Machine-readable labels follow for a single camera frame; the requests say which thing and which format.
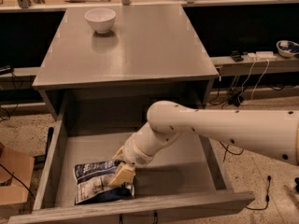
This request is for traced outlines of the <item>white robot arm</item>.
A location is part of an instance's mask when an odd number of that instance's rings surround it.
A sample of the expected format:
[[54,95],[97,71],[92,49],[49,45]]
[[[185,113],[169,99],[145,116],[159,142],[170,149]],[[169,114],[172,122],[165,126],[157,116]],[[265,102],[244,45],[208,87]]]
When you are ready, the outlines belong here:
[[122,162],[109,185],[131,182],[161,149],[181,135],[195,133],[292,165],[299,164],[299,116],[295,111],[192,109],[160,101],[149,107],[147,122],[114,158]]

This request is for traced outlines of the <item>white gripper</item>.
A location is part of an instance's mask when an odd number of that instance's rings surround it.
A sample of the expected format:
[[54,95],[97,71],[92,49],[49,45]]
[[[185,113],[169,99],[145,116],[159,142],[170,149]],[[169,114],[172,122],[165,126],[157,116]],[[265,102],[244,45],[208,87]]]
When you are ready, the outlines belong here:
[[113,156],[113,160],[124,160],[126,163],[122,162],[117,167],[109,185],[119,187],[123,183],[131,182],[135,177],[135,167],[145,167],[153,160],[155,145],[153,133],[133,133]]

